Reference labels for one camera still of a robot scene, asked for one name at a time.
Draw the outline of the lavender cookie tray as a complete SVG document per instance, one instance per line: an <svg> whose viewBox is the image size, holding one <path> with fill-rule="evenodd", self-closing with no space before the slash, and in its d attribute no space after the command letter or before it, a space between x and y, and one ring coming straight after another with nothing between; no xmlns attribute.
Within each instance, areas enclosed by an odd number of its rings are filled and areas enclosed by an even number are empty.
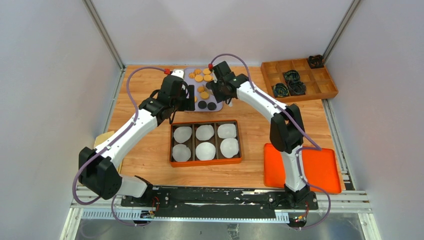
<svg viewBox="0 0 424 240"><path fill-rule="evenodd" d="M187 68L184 69L184 78L183 79L184 79L185 82L187 82L188 85L194 85L194 96L197 97L197 102L194 103L194 106L195 106L195 110L194 111L195 112L218 112L218 111L220 111L223 108L223 103L222 102L217 102L216 99L215 99L215 97L214 97L214 95L213 95L213 93L212 93L212 90L206 88L206 84L208 82L206 82L204 80L202 82L196 82L195 81L195 78L189 78L189 74L190 73L194 73L194 70L195 69L201 69L201 74L200 75L204 76L203 70L206 69L206 68L207 68L206 66L204 66L204 67L202 67L202 66L187 67ZM205 92L208 92L210 94L209 99L201 99L200 98L200 93L197 91L197 89L198 89L199 86L203 86L204 89L205 89ZM209 111L208 108L199 109L198 108L198 102L199 101L205 101L207 104L210 103L210 102L213 102L213 103L216 104L217 108L216 108L215 111Z"/></svg>

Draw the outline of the metal tongs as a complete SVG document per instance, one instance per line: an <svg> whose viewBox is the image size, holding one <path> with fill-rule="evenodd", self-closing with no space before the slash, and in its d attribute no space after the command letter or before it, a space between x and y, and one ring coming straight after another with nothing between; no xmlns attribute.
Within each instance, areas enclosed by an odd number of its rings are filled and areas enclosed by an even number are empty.
<svg viewBox="0 0 424 240"><path fill-rule="evenodd" d="M212 73L212 74L211 74L211 76L212 76L212 80L213 80L215 83L217 83L217 82L218 82L218 78L216 77L216 75L215 75L214 73ZM224 100L223 102L224 102L226 105L228 105L229 107L232 107L232 106L233 106L232 98L228 98L228 99Z"/></svg>

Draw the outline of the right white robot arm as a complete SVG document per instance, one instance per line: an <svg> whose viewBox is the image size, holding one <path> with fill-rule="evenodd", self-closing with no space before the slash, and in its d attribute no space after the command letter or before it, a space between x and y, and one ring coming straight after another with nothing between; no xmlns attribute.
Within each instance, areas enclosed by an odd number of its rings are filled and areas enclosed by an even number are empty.
<svg viewBox="0 0 424 240"><path fill-rule="evenodd" d="M304 143L305 128L300 109L273 99L258 88L248 75L236 75L226 61L216 65L210 63L208 69L215 80L208 83L218 102L229 103L239 99L257 112L269 123L269 139L282 157L284 167L284 191L286 204L298 209L311 192L304 174L301 149Z"/></svg>

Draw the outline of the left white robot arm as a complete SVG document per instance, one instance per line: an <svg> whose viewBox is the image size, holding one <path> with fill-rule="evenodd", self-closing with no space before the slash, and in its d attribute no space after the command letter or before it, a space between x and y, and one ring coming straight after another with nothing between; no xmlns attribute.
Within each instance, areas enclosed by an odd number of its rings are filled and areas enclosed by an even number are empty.
<svg viewBox="0 0 424 240"><path fill-rule="evenodd" d="M76 186L81 183L97 195L99 199L109 200L116 196L132 196L140 206L149 206L153 193L148 182L141 177L118 173L118 167L129 151L149 132L164 121L173 123L176 112L194 111L193 85L184 81L182 69L164 69L165 74L160 89L137 104L130 98L135 113L111 137L97 147L84 147L78 155L78 172L72 183L72 195L81 205L85 202L77 196Z"/></svg>

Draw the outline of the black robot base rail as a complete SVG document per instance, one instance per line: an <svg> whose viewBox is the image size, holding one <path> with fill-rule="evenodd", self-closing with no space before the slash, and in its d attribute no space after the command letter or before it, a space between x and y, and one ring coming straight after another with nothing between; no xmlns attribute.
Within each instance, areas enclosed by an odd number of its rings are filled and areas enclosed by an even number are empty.
<svg viewBox="0 0 424 240"><path fill-rule="evenodd" d="M294 197L283 189L154 186L136 198L124 196L122 207L146 207L156 217L265 220L277 210L305 213L318 210L317 197L309 192Z"/></svg>

